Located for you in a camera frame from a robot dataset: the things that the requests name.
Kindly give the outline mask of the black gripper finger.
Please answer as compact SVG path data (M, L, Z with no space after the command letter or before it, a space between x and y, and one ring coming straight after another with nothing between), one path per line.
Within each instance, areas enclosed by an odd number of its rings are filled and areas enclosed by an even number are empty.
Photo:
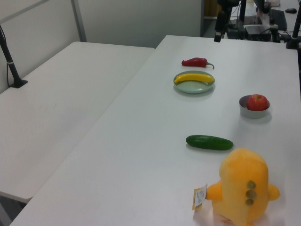
M216 24L215 24L214 42L220 42L221 39L223 38L225 20L226 20L226 13L224 11L220 11L218 13Z
M225 19L225 28L224 28L224 30L227 30L227 28L230 25L230 18L231 18L231 14L232 14L232 9L227 9L225 13L226 13L226 19Z

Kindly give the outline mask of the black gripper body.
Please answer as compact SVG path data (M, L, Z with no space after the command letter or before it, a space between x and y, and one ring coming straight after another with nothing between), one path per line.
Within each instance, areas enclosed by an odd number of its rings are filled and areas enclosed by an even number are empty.
M218 5L221 6L223 12L231 11L233 7L237 7L240 0L217 0Z

